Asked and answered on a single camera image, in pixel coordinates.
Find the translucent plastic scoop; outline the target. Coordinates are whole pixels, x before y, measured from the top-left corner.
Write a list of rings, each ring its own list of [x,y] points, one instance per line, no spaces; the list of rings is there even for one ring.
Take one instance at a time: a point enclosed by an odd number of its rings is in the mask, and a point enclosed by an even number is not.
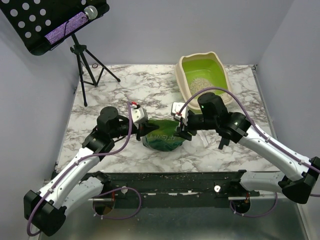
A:
[[[197,134],[201,138],[204,148],[207,148],[209,146],[209,142],[203,131],[198,131]]]

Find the green litter bag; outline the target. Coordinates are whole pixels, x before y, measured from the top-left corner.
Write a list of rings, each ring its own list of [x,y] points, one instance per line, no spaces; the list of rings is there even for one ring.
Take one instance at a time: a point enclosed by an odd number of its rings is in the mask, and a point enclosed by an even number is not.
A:
[[[153,150],[171,152],[183,145],[185,139],[175,136],[178,122],[170,119],[153,119],[149,123],[159,126],[142,138],[142,144]]]

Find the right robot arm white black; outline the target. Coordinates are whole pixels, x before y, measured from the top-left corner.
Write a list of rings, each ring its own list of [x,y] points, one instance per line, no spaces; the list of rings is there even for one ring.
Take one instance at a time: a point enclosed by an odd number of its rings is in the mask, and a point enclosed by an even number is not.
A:
[[[221,150],[230,142],[240,144],[272,163],[275,172],[243,171],[230,183],[230,191],[241,196],[247,191],[282,193],[289,200],[306,204],[320,175],[319,157],[309,158],[286,147],[240,112],[229,112],[222,98],[212,92],[202,94],[195,114],[183,102],[174,102],[171,115],[179,121],[176,136],[192,140],[197,131],[214,130],[221,136]]]

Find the black binder clip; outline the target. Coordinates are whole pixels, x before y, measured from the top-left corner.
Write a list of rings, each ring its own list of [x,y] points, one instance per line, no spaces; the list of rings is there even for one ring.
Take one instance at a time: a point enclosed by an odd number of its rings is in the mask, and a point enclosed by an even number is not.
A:
[[[221,140],[219,142],[219,145],[218,145],[218,149],[219,150],[222,150],[224,148],[224,146],[229,146],[230,144],[230,139],[228,137],[221,137]]]

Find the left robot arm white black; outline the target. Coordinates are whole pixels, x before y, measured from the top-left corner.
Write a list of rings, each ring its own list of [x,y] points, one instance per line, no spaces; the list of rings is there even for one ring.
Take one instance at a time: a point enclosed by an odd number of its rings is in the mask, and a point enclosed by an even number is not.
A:
[[[96,126],[85,138],[71,162],[40,190],[28,191],[23,198],[24,217],[27,220],[27,234],[34,237],[31,227],[47,236],[54,235],[64,224],[67,216],[88,199],[107,197],[111,185],[97,176],[84,182],[83,177],[105,156],[121,152],[127,145],[113,151],[115,138],[135,135],[137,140],[159,126],[151,123],[147,112],[139,104],[127,103],[128,117],[119,115],[113,106],[104,107],[96,119]]]

